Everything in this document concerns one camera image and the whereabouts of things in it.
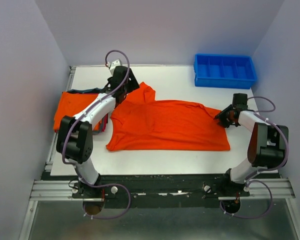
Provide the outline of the orange t shirt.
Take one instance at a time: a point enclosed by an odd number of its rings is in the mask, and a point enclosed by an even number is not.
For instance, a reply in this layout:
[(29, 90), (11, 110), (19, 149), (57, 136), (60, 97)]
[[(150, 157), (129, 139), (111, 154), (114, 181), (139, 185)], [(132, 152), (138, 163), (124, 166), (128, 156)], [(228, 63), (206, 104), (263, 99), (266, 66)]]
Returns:
[(229, 151), (218, 109), (183, 100), (156, 100), (142, 82), (111, 114), (110, 152), (132, 150)]

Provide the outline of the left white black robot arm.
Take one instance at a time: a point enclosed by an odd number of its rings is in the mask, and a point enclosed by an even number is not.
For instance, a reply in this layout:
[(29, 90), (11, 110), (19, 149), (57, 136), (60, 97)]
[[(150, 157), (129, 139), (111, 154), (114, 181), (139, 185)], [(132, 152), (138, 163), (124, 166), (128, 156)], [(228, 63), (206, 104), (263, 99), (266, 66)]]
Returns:
[(84, 183), (83, 191), (91, 198), (101, 191), (100, 174), (91, 160), (94, 127), (119, 104), (126, 95), (140, 86), (133, 71), (118, 65), (111, 69), (107, 84), (84, 110), (74, 116), (64, 116), (59, 125), (56, 151), (64, 164), (73, 166), (79, 180)]

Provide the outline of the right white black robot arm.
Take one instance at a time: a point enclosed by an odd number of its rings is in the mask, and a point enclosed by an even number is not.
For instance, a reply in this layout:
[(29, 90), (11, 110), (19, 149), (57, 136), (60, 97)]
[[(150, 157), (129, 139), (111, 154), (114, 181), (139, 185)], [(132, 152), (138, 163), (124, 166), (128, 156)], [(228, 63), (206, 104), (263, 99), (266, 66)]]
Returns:
[(220, 183), (220, 191), (226, 196), (237, 192), (238, 184), (246, 184), (260, 173), (284, 167), (289, 157), (288, 127), (262, 117), (260, 110), (249, 109), (249, 99), (245, 93), (235, 93), (232, 103), (214, 117), (223, 128), (243, 126), (251, 133), (247, 157), (229, 169), (229, 178)]

